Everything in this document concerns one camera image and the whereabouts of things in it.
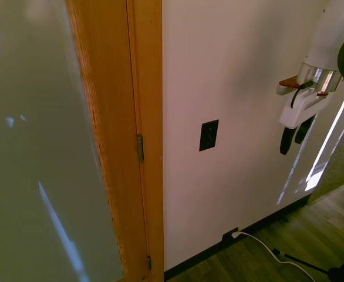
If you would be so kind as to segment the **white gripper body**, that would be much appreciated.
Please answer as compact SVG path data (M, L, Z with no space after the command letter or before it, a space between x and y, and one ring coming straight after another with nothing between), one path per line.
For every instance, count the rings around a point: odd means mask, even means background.
M317 92L305 90L299 92L291 107L293 95L285 103L279 122L289 129L294 129L304 121L315 116L324 109L329 103L329 95L318 96Z

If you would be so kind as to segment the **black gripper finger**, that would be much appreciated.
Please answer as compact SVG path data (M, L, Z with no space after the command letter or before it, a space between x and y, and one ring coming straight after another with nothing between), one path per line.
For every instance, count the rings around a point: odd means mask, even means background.
M309 119L307 119L300 125L295 136L295 143L301 144L304 141L314 120L315 120L315 115L311 116Z
M279 151L282 155L286 155L291 147L292 141L294 138L294 129L290 129L285 127L282 138L281 138L281 144Z

